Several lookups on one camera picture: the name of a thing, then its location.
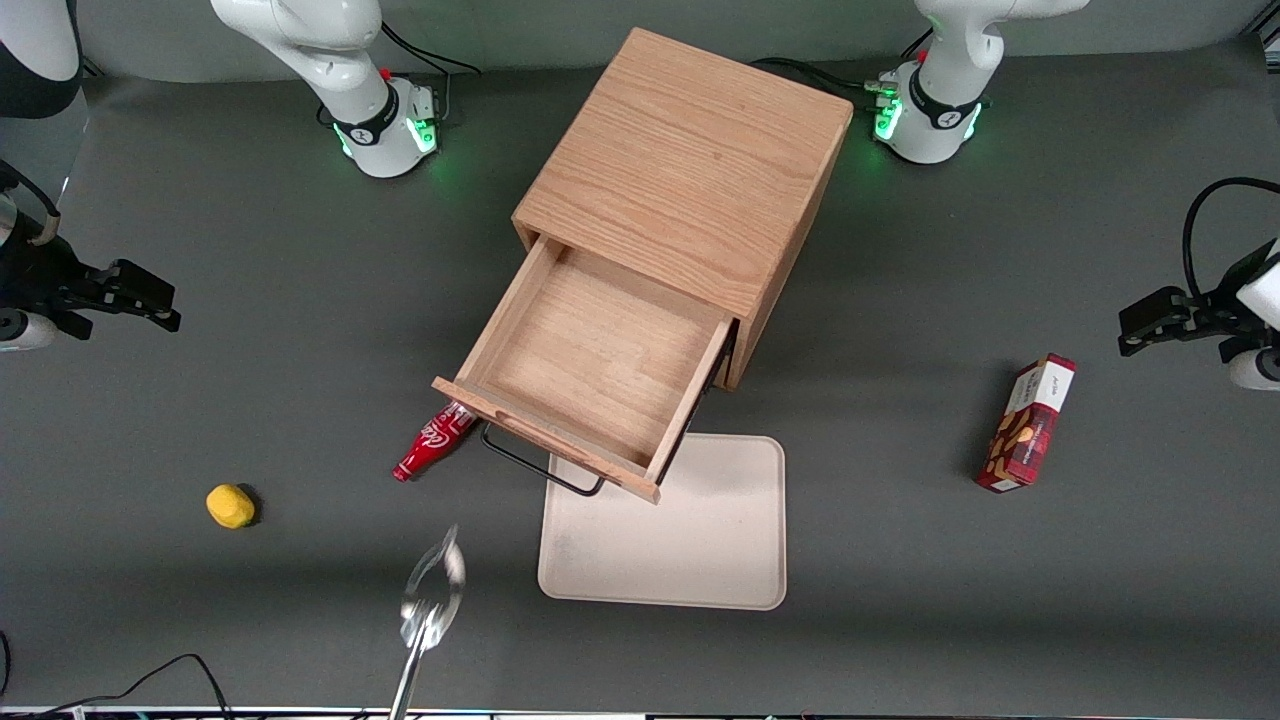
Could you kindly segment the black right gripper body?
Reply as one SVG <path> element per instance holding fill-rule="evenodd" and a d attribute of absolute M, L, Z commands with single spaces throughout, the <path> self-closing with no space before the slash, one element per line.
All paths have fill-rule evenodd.
<path fill-rule="evenodd" d="M 78 323 L 76 311 L 101 300 L 95 272 L 60 237 L 44 245 L 10 237 L 1 247 L 1 307 L 52 323 Z"/>

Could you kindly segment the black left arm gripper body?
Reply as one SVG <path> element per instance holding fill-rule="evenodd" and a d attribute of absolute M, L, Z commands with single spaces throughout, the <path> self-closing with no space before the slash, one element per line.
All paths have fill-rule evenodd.
<path fill-rule="evenodd" d="M 1272 238 L 1234 263 L 1211 290 L 1201 288 L 1194 263 L 1188 261 L 1188 287 L 1215 328 L 1276 346 L 1279 329 L 1279 251 Z"/>

